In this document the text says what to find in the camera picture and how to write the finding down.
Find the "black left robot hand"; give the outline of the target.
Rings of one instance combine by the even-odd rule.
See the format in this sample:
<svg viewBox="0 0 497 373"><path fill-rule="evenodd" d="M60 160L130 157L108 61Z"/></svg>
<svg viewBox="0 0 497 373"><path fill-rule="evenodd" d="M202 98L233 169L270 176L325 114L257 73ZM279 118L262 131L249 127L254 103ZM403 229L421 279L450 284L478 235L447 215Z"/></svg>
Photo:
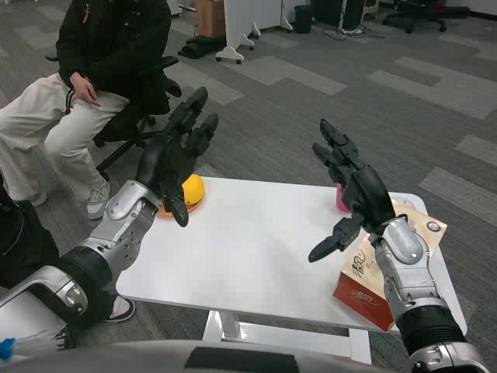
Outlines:
<svg viewBox="0 0 497 373"><path fill-rule="evenodd" d="M193 174L197 158L209 148L219 122L212 113L196 126L207 99L207 89L200 87L173 110L164 129L146 146L135 176L182 227L189 221L182 184Z"/></svg>

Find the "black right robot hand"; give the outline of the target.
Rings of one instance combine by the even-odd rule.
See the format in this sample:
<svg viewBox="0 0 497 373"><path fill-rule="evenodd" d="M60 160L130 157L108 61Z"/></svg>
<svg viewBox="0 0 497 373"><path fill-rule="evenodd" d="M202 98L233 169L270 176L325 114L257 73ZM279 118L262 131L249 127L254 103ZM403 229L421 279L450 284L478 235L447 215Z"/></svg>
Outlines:
<svg viewBox="0 0 497 373"><path fill-rule="evenodd" d="M313 248L308 255L311 263L336 250L344 251L361 230L382 231L382 225L396 217L384 182L374 167L360 158L355 143L325 119L320 122L320 132L328 146L314 143L312 150L328 169L333 183L342 187L341 201L351 216L342 218L332 234Z"/></svg>

